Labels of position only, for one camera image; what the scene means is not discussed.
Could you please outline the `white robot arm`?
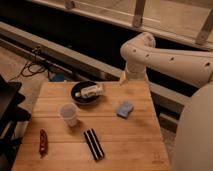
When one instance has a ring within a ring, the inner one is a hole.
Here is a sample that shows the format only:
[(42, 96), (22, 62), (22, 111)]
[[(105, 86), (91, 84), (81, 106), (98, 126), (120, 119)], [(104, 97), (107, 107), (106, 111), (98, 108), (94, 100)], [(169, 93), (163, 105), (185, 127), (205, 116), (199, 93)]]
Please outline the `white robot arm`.
[(180, 116), (171, 171), (213, 171), (213, 52), (159, 49), (143, 32), (122, 44), (120, 54), (123, 82), (140, 80), (151, 68), (197, 88)]

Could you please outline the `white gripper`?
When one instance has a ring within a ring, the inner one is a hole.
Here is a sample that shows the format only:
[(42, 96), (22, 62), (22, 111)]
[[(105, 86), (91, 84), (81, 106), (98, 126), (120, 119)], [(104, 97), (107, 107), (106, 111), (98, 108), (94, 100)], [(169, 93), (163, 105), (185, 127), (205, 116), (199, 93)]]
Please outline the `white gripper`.
[(127, 70), (124, 70), (121, 73), (119, 83), (125, 84), (129, 81), (146, 81), (146, 80), (147, 80), (147, 75), (145, 73), (132, 73), (132, 72), (128, 72)]

